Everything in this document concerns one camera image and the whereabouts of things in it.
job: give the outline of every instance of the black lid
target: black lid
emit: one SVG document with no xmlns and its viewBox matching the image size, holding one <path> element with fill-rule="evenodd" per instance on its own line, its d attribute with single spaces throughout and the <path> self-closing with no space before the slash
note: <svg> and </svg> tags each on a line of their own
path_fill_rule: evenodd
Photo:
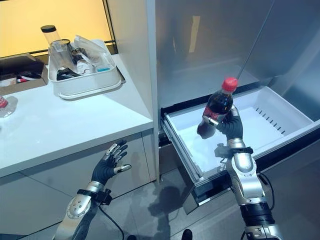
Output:
<svg viewBox="0 0 320 240">
<path fill-rule="evenodd" d="M 41 27 L 41 31 L 43 33 L 52 33 L 54 31 L 57 31 L 57 29 L 54 25 L 45 25 Z"/>
</svg>

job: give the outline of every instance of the white plastic basket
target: white plastic basket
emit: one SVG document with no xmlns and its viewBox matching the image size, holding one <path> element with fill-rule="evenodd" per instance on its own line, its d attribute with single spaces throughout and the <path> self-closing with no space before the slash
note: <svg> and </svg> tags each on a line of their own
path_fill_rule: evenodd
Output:
<svg viewBox="0 0 320 240">
<path fill-rule="evenodd" d="M 254 150 L 253 156 L 272 150 L 300 129 L 313 123 L 311 119 L 268 87 L 237 95 L 233 101 L 243 124 L 243 141 Z M 217 144 L 227 145 L 226 136 L 216 130 L 214 136 L 201 139 L 197 126 L 205 104 L 169 113 L 166 118 L 186 148 L 192 161 L 205 173 L 221 166 L 215 157 Z"/>
<path fill-rule="evenodd" d="M 93 42 L 106 48 L 104 42 L 101 40 L 93 40 Z M 50 58 L 48 64 L 48 79 L 58 89 L 58 94 L 63 99 L 74 99 L 111 90 L 121 85 L 122 82 L 116 65 L 107 71 L 57 81 L 57 67 L 53 61 L 50 61 Z"/>
</svg>

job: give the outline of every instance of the plastic bottle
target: plastic bottle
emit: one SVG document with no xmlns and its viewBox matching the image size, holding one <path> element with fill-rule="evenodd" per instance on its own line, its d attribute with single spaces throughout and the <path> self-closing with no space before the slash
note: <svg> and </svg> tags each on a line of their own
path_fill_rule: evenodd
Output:
<svg viewBox="0 0 320 240">
<path fill-rule="evenodd" d="M 41 27 L 41 31 L 48 41 L 50 47 L 55 48 L 57 52 L 62 52 L 62 41 L 54 25 L 45 25 Z"/>
<path fill-rule="evenodd" d="M 3 96 L 0 96 L 0 118 L 5 118 L 12 114 L 17 107 L 18 100 L 10 96 L 5 99 Z"/>
<path fill-rule="evenodd" d="M 221 90 L 210 96 L 202 115 L 222 122 L 234 103 L 232 93 L 236 90 L 237 85 L 238 80 L 235 77 L 227 77 L 222 83 Z M 216 128 L 202 120 L 196 132 L 203 139 L 207 139 L 215 134 Z"/>
<path fill-rule="evenodd" d="M 56 27 L 54 25 L 45 25 L 41 27 L 41 31 L 49 44 L 50 61 L 54 62 L 56 69 L 69 68 L 74 71 L 76 66 L 72 62 L 71 48 L 65 39 L 61 40 Z"/>
</svg>

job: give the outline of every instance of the red bottle cap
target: red bottle cap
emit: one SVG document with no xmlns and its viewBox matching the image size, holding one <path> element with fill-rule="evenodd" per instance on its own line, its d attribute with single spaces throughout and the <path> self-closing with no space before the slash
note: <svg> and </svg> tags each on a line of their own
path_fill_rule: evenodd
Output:
<svg viewBox="0 0 320 240">
<path fill-rule="evenodd" d="M 235 77 L 226 77 L 222 83 L 222 89 L 227 92 L 234 92 L 238 86 L 238 79 Z"/>
</svg>

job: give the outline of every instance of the white countertop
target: white countertop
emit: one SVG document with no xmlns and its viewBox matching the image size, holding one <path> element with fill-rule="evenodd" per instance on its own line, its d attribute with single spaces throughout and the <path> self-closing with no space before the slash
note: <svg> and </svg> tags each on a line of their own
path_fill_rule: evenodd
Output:
<svg viewBox="0 0 320 240">
<path fill-rule="evenodd" d="M 120 56 L 126 83 L 119 89 L 63 100 L 46 86 L 5 97 L 15 112 L 0 118 L 0 177 L 153 128 L 153 121 Z"/>
</svg>

